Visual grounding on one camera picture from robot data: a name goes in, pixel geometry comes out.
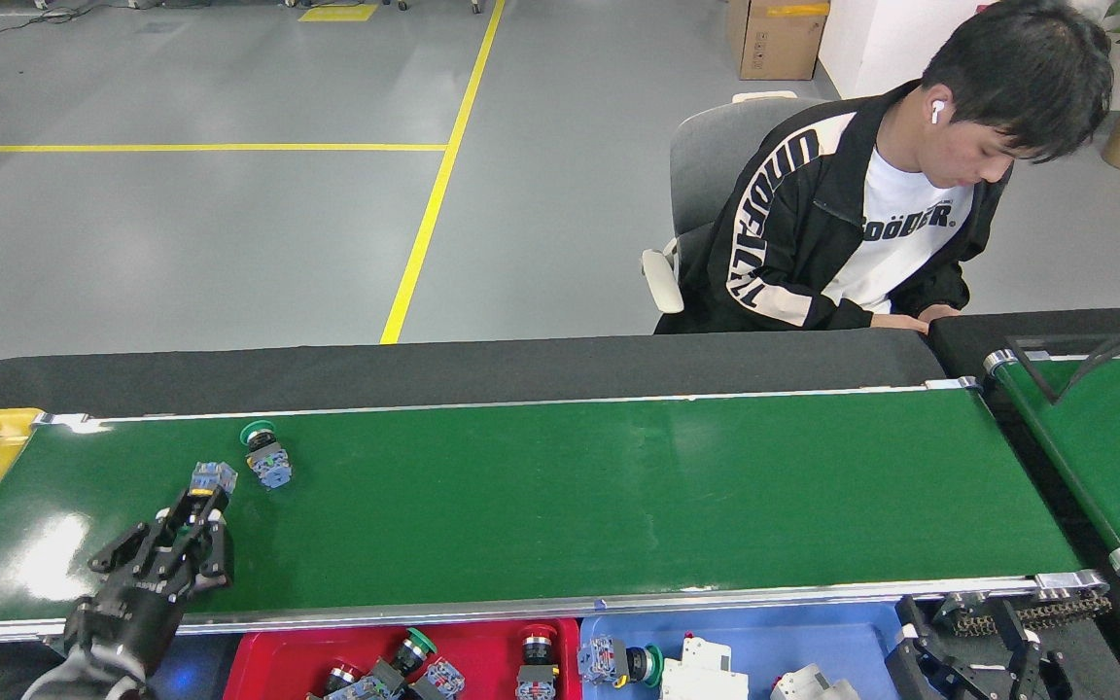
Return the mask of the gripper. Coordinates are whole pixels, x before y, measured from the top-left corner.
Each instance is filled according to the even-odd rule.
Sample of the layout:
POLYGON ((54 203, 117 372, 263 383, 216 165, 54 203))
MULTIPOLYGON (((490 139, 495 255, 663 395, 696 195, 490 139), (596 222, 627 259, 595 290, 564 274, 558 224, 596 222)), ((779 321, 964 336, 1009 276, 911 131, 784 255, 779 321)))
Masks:
POLYGON ((164 519, 164 580, 138 579, 157 554, 160 524, 155 521, 137 522, 90 557, 88 569, 110 577, 96 594, 76 599, 65 620, 65 654, 81 651, 99 665, 136 679, 151 676, 190 595, 230 585, 227 505, 228 492, 220 484, 175 501, 164 519))

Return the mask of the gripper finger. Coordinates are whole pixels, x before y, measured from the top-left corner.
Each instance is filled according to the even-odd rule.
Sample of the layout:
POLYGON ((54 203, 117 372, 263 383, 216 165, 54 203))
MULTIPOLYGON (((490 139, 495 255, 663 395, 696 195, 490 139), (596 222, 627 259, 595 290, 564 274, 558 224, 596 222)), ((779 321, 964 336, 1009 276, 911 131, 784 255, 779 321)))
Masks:
POLYGON ((894 610, 900 629, 886 669, 902 699, 984 699, 972 668, 939 642, 914 597, 903 595, 894 610))
POLYGON ((996 601, 996 629, 1010 651, 1010 685, 1004 699, 1071 699, 1072 685, 1060 652, 1043 650, 1009 601, 996 601))

